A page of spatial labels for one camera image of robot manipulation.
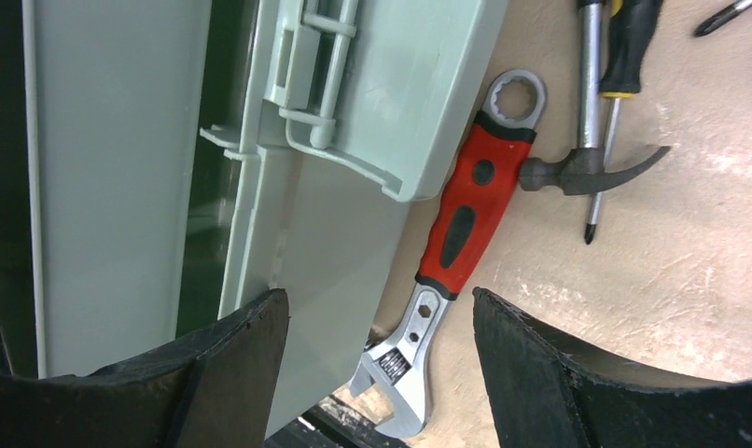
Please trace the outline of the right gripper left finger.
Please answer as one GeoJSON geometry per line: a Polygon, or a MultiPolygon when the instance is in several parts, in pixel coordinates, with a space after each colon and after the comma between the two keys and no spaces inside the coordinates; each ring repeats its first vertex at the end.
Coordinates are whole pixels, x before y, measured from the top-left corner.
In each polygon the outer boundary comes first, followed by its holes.
{"type": "Polygon", "coordinates": [[[289,325],[272,289],[87,376],[0,373],[0,447],[259,447],[289,325]]]}

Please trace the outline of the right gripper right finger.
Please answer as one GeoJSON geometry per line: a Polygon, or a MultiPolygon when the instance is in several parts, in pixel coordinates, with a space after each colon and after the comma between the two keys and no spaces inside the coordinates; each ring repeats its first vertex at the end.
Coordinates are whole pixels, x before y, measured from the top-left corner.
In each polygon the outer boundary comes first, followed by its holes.
{"type": "Polygon", "coordinates": [[[473,328],[503,447],[752,447],[752,379],[658,369],[557,329],[485,288],[473,328]]]}

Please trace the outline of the green plastic tool box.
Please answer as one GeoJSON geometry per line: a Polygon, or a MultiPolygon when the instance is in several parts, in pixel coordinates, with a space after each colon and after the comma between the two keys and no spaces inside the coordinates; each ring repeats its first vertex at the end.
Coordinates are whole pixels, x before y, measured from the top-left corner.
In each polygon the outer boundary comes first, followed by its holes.
{"type": "Polygon", "coordinates": [[[87,376],[272,289],[266,440],[345,383],[503,1],[0,1],[0,373],[87,376]]]}

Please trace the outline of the black yellow phillips screwdriver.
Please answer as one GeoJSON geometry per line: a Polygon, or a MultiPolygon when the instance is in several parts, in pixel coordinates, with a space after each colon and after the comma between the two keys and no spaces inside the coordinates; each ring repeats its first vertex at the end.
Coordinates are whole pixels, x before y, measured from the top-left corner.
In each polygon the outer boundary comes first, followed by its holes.
{"type": "Polygon", "coordinates": [[[612,1],[607,31],[606,71],[600,93],[609,100],[604,161],[617,138],[621,101],[641,91],[641,69],[661,15],[662,0],[612,1]]]}

